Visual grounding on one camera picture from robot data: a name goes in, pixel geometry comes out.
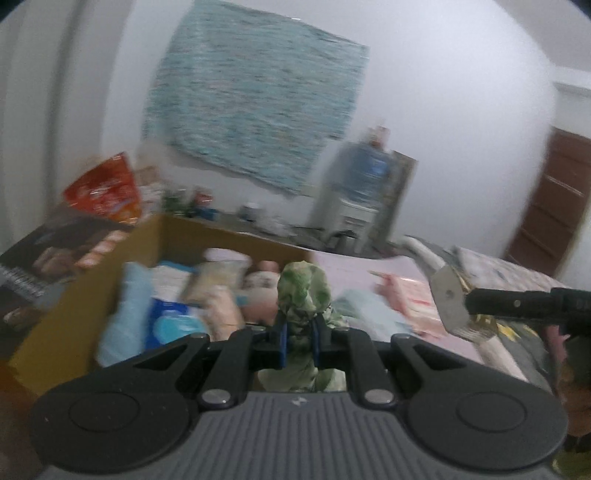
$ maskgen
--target plastic bag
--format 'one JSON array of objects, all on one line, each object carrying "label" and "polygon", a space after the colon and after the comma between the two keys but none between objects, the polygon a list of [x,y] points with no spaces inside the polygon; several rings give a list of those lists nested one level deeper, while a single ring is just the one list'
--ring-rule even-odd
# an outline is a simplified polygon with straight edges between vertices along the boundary
[{"label": "plastic bag", "polygon": [[187,304],[203,304],[216,286],[227,287],[235,292],[252,263],[249,256],[223,248],[209,248],[204,256],[207,261],[199,265],[199,275],[183,295],[183,301]]},{"label": "plastic bag", "polygon": [[63,196],[71,207],[115,222],[134,225],[142,216],[138,189],[125,153],[87,171]]},{"label": "plastic bag", "polygon": [[234,294],[229,288],[220,285],[209,290],[204,320],[215,342],[228,340],[233,332],[244,327],[244,319],[234,301]]}]

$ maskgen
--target bottle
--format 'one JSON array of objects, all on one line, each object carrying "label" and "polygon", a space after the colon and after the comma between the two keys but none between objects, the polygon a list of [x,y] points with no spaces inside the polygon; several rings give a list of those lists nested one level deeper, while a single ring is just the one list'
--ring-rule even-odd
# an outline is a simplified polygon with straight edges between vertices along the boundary
[{"label": "bottle", "polygon": [[345,198],[360,205],[375,206],[391,162],[390,155],[381,150],[381,143],[374,135],[368,143],[356,145],[341,185]]}]

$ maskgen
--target red snack bag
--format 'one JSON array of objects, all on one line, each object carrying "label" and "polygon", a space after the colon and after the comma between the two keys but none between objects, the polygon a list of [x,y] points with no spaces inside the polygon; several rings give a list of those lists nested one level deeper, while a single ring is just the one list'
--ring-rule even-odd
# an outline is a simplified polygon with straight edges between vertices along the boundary
[{"label": "red snack bag", "polygon": [[136,224],[142,208],[127,160],[127,154],[120,153],[87,171],[64,191],[64,199],[77,210]]}]

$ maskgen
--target person's hand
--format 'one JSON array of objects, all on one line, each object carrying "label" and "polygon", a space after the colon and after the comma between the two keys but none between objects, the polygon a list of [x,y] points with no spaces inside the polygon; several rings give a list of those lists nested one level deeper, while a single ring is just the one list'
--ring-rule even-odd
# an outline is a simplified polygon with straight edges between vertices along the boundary
[{"label": "person's hand", "polygon": [[569,416],[569,435],[582,437],[591,433],[591,387],[574,383],[573,371],[563,363],[558,381],[558,395]]},{"label": "person's hand", "polygon": [[570,335],[562,335],[558,325],[550,325],[545,328],[546,343],[550,350],[550,355],[558,365],[563,365],[567,357],[564,343],[570,338]]}]

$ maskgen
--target round pad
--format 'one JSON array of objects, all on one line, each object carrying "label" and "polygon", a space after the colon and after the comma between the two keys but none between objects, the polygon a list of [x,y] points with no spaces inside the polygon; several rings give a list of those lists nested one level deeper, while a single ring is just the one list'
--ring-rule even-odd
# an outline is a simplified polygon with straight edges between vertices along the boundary
[{"label": "round pad", "polygon": [[543,390],[450,386],[420,391],[407,410],[417,440],[448,462],[479,471],[520,470],[549,458],[566,435],[566,414]]},{"label": "round pad", "polygon": [[112,432],[129,425],[138,413],[139,405],[129,395],[98,393],[74,403],[70,409],[70,418],[81,429]]},{"label": "round pad", "polygon": [[65,470],[118,473],[170,451],[189,428],[177,392],[55,392],[31,412],[31,440],[40,458]]},{"label": "round pad", "polygon": [[508,432],[525,421],[521,402],[494,392],[476,393],[460,400],[457,414],[469,427],[491,433]]}]

